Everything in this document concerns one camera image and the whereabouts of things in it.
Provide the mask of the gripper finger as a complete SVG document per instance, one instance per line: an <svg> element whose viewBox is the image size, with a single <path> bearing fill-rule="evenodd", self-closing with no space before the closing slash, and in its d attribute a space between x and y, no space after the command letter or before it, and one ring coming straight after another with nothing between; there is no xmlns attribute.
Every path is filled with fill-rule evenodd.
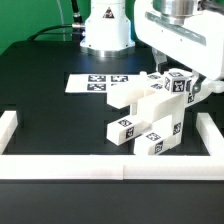
<svg viewBox="0 0 224 224"><path fill-rule="evenodd" d="M153 56L156 63L156 71L163 74L168 68L167 56L157 49L153 49Z"/></svg>
<svg viewBox="0 0 224 224"><path fill-rule="evenodd" d="M201 91L203 81L204 81L204 78L200 73L193 74L192 87L191 87L191 93L193 95L198 94Z"/></svg>

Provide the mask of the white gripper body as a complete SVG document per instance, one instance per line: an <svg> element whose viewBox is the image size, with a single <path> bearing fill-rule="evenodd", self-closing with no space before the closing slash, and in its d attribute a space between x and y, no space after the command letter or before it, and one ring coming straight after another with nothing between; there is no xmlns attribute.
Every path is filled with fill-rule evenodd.
<svg viewBox="0 0 224 224"><path fill-rule="evenodd" d="M209 79L224 78L224 15L204 10L172 25L153 0L136 0L134 26L138 39L154 49Z"/></svg>

